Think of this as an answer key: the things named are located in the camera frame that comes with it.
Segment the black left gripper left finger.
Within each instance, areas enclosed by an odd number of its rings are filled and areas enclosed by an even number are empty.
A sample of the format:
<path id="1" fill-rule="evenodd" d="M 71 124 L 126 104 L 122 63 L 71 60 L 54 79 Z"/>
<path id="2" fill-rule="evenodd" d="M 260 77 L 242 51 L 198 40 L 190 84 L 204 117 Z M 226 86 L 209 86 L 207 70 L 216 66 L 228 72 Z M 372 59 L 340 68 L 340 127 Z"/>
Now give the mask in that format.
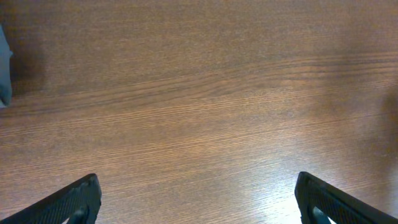
<path id="1" fill-rule="evenodd" d="M 33 205 L 1 220 L 1 224 L 94 224 L 101 206 L 96 174 L 88 174 Z"/>

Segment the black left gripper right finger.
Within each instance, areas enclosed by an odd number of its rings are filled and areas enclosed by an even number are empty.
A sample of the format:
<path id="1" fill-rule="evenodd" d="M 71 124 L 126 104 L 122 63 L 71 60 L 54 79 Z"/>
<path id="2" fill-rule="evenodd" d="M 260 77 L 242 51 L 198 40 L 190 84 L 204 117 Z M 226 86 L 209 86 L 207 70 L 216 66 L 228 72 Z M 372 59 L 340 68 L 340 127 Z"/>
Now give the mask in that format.
<path id="1" fill-rule="evenodd" d="M 295 198 L 303 224 L 397 224 L 397 219 L 352 197 L 308 172 L 300 172 Z"/>

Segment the white polo shirt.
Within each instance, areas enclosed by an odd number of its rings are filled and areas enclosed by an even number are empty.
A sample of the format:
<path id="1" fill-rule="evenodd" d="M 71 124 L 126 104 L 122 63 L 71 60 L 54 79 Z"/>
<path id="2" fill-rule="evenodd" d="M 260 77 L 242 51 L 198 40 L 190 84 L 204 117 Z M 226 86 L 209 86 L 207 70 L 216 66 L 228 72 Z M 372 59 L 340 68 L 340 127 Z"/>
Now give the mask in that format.
<path id="1" fill-rule="evenodd" d="M 0 88 L 1 88 L 1 108 L 9 106 L 12 98 L 12 86 L 10 75 L 10 58 L 13 52 L 10 50 L 6 36 L 1 27 L 0 36 Z"/>

